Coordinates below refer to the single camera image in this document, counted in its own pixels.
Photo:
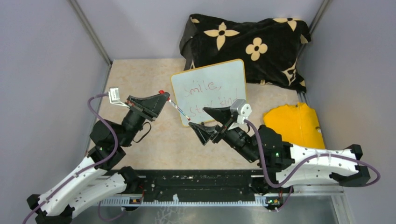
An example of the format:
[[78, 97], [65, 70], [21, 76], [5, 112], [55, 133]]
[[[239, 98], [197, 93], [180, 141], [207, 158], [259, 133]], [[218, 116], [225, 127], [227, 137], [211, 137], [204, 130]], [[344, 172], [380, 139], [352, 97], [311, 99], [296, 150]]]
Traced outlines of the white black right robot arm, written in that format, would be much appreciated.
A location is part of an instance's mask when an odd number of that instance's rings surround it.
[[252, 109], [247, 103], [223, 108], [206, 107], [204, 111], [218, 124], [189, 123], [201, 143], [224, 141], [248, 162], [257, 162], [263, 171], [263, 187], [268, 192], [299, 184], [338, 184], [343, 187], [373, 184], [368, 164], [361, 161], [359, 145], [342, 150], [323, 150], [283, 141], [273, 129], [265, 125], [255, 127], [248, 120]]

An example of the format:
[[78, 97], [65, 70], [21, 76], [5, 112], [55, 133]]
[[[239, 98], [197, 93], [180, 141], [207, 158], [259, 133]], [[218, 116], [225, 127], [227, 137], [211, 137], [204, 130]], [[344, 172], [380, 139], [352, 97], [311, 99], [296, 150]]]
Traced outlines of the yellow framed whiteboard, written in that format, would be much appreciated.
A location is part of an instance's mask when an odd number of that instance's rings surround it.
[[175, 73], [170, 81], [173, 101], [194, 123], [214, 120], [204, 107], [228, 107], [238, 99], [247, 99], [241, 59]]

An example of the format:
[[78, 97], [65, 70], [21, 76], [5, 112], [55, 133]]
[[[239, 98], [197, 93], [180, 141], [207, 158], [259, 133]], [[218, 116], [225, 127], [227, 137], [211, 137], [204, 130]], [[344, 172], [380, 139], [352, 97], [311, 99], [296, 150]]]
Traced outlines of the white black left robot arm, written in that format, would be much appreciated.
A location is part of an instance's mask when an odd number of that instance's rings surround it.
[[103, 176], [125, 156], [125, 147], [131, 146], [146, 124], [155, 121], [170, 94], [160, 91], [146, 98], [129, 96], [125, 102], [116, 88], [97, 94], [91, 100], [107, 97], [111, 104], [128, 109], [118, 124], [97, 116], [90, 139], [94, 147], [88, 155], [57, 185], [47, 192], [27, 198], [30, 216], [38, 224], [69, 224], [81, 212], [103, 199], [122, 192], [134, 193], [140, 187], [138, 174], [132, 167], [123, 167], [102, 183], [91, 182]]

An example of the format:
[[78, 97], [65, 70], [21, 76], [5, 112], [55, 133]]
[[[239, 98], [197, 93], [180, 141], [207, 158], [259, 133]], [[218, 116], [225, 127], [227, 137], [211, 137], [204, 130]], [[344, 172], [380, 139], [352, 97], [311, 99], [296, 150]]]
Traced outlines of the white red capped marker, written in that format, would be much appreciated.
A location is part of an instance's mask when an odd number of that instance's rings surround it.
[[168, 102], [182, 115], [184, 116], [187, 121], [190, 121], [190, 117], [176, 104], [174, 103], [170, 98], [168, 98]]

